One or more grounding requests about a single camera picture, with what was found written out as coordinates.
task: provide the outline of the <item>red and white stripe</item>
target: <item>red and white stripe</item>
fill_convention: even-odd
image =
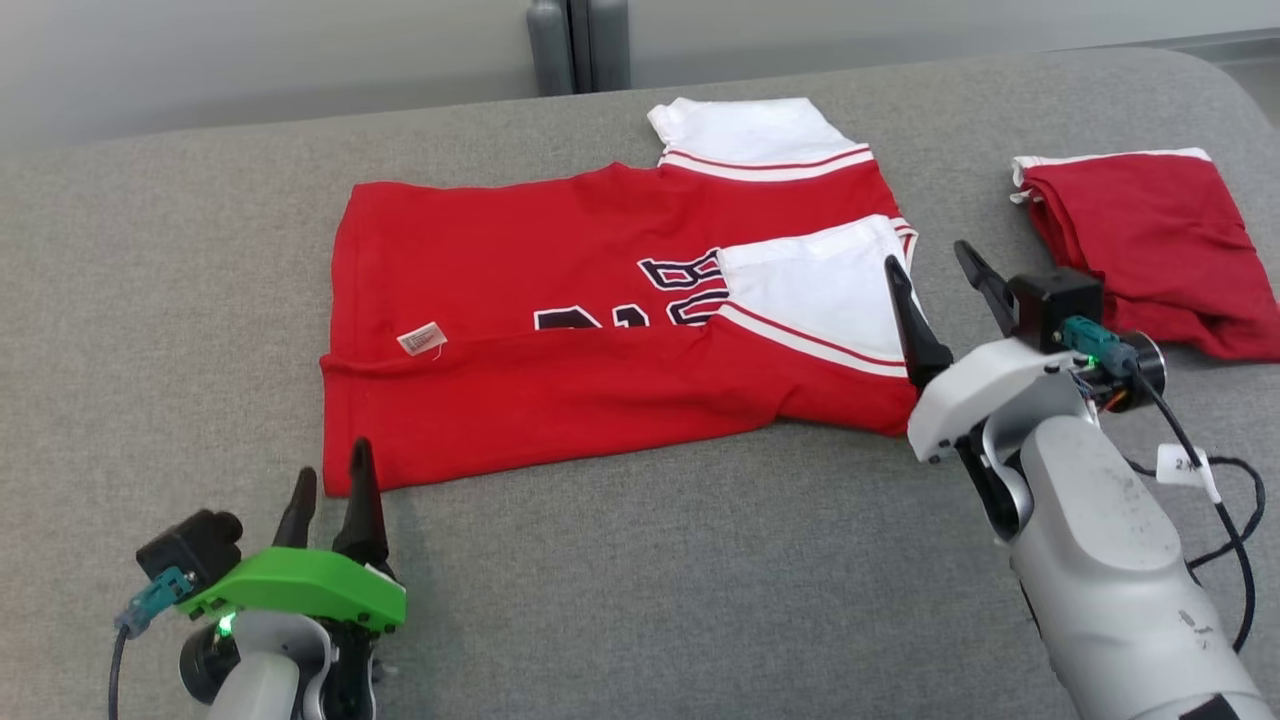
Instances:
[[[916,241],[920,240],[920,233],[906,222],[906,218],[891,218],[890,223],[893,224],[893,232],[902,241],[902,255],[906,256],[906,269],[910,270],[911,256],[915,255],[915,246]]]
[[[659,165],[675,165],[695,173],[717,176],[726,179],[746,182],[782,182],[792,179],[815,178],[827,173],[870,163],[876,158],[872,155],[869,145],[852,145],[835,155],[809,163],[722,163],[709,158],[701,158],[687,150],[668,149],[658,160]]]
[[[883,375],[888,378],[906,377],[906,364],[901,356],[887,357],[876,352],[858,351],[851,347],[845,347],[829,340],[800,332],[763,315],[751,313],[732,301],[727,301],[721,305],[717,314],[760,337],[769,338],[773,342],[782,343],[791,350],[804,352],[805,355],[810,355],[813,357],[819,357],[822,360],[873,375]]]

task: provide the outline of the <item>white tag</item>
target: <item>white tag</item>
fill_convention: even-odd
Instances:
[[[435,323],[428,323],[416,331],[410,331],[399,336],[396,340],[399,341],[404,352],[408,352],[410,355],[420,355],[438,345],[444,345],[449,338],[444,337],[439,325]]]
[[[1196,455],[1199,455],[1201,464],[1204,465],[1203,471],[1208,473],[1208,455],[1198,447]],[[1192,465],[1187,451],[1176,442],[1160,446],[1160,454],[1156,456],[1156,482],[1165,486],[1204,488],[1204,475]]]

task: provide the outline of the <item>care label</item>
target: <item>care label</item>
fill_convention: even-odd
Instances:
[[[416,331],[410,331],[399,336],[396,340],[399,341],[404,352],[408,352],[410,355],[421,355],[433,347],[444,345],[449,338],[444,337],[439,325],[435,323],[428,323]]]

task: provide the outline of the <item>gray couch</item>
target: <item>gray couch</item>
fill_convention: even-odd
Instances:
[[[1007,200],[1015,154],[1198,145],[1280,278],[1280,142],[1225,74],[1100,50],[680,90],[182,132],[0,163],[0,717],[104,716],[133,551],[198,507],[268,543],[317,464],[329,256],[353,183],[502,184],[649,165],[677,95],[805,95],[876,147],[922,232],[914,277],[957,352],[997,337],[951,242],[998,269],[1048,256]],[[1170,352],[1193,438],[1280,478],[1274,366]],[[1110,420],[1151,461],[1153,411]],[[1243,477],[1220,483],[1243,521]],[[1188,553],[1212,509],[1157,492]],[[383,717],[1071,717],[957,462],[901,439],[777,424],[749,436],[397,491],[410,621]],[[324,501],[314,537],[343,503]],[[1252,543],[1245,665],[1280,703],[1280,520]],[[1228,557],[1202,573],[1224,621]],[[125,652],[122,717],[202,716],[169,614]]]

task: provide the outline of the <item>blue connector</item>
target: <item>blue connector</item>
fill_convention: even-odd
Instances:
[[[133,596],[129,606],[115,616],[115,629],[128,628],[129,639],[141,635],[151,626],[151,620],[175,605],[195,589],[182,570],[169,566],[160,577],[151,580],[146,588]]]
[[[1117,378],[1128,378],[1138,366],[1138,350],[1120,336],[1080,315],[1062,323],[1062,345],[1083,352]]]

